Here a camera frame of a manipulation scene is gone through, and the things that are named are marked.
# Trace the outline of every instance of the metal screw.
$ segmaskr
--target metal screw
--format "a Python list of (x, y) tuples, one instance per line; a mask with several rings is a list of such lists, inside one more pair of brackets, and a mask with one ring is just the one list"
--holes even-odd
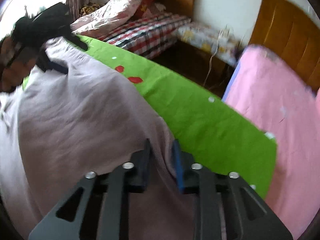
[(86, 173), (85, 177), (87, 179), (93, 179), (97, 176), (97, 174), (94, 171), (89, 171), (88, 173)]
[(124, 169), (132, 169), (134, 167), (134, 164), (133, 163), (124, 163), (122, 164), (122, 168)]
[(232, 171), (229, 173), (229, 177), (232, 178), (232, 179), (237, 179), (240, 177), (239, 173), (235, 172), (235, 171)]
[(200, 163), (194, 163), (191, 165), (191, 168), (193, 170), (201, 170), (202, 169), (202, 165)]

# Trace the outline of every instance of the electrical cord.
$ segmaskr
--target electrical cord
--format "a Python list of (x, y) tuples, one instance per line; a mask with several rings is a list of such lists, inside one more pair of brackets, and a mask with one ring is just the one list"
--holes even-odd
[(230, 31), (232, 29), (232, 34), (235, 35), (235, 30), (233, 29), (232, 26), (228, 26), (228, 24), (226, 25), (226, 30), (229, 30), (229, 35), (230, 35)]
[(227, 65), (227, 70), (226, 70), (227, 74), (226, 74), (225, 79), (222, 80), (220, 84), (218, 84), (218, 85), (215, 84), (215, 85), (213, 85), (212, 87), (210, 87), (209, 90), (220, 87), (228, 78), (230, 78), (231, 75), (230, 75), (230, 73), (229, 73), (229, 68), (230, 68), (230, 65)]
[(244, 37), (247, 35), (247, 33), (248, 33), (249, 30), (252, 31), (252, 30), (253, 30), (253, 26), (245, 31), (245, 33), (244, 33), (244, 35), (243, 35), (243, 37), (242, 37), (242, 39), (241, 39), (241, 41), (240, 41), (239, 48), (241, 48), (241, 44), (242, 44), (242, 42), (243, 42), (243, 40), (244, 40)]
[(209, 75), (210, 75), (210, 73), (211, 73), (211, 69), (212, 69), (212, 58), (213, 58), (215, 55), (217, 55), (217, 52), (218, 52), (218, 49), (219, 49), (219, 38), (220, 38), (220, 35), (221, 35), (222, 32), (223, 32), (223, 30), (220, 30), (220, 32), (219, 32), (219, 36), (218, 36), (218, 39), (217, 39), (217, 49), (216, 49), (215, 53), (214, 53), (214, 54), (211, 56), (211, 58), (210, 58), (210, 61), (209, 61), (209, 71), (208, 71), (207, 77), (206, 77), (205, 80), (204, 80), (203, 86), (205, 86), (205, 84), (206, 84), (206, 82), (207, 82), (207, 80), (208, 80), (208, 77), (209, 77)]

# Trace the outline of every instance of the checkered mattress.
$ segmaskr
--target checkered mattress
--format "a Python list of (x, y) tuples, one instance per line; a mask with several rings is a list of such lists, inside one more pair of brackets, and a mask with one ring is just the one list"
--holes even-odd
[(172, 32), (190, 21), (187, 16), (161, 13), (128, 22), (97, 39), (153, 59), (177, 41)]

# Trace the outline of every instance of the window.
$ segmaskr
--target window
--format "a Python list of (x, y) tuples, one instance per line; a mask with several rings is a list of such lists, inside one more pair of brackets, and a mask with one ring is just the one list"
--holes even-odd
[(0, 39), (11, 33), (16, 21), (25, 16), (26, 9), (29, 16), (36, 15), (40, 9), (49, 8), (58, 2), (65, 3), (66, 0), (12, 0), (0, 21)]

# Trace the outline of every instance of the pink blanket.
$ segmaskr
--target pink blanket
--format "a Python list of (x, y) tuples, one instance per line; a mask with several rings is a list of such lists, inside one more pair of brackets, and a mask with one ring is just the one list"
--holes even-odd
[(297, 239), (320, 208), (315, 99), (295, 72), (265, 48), (247, 48), (236, 72), (225, 102), (275, 135), (277, 160), (266, 202)]

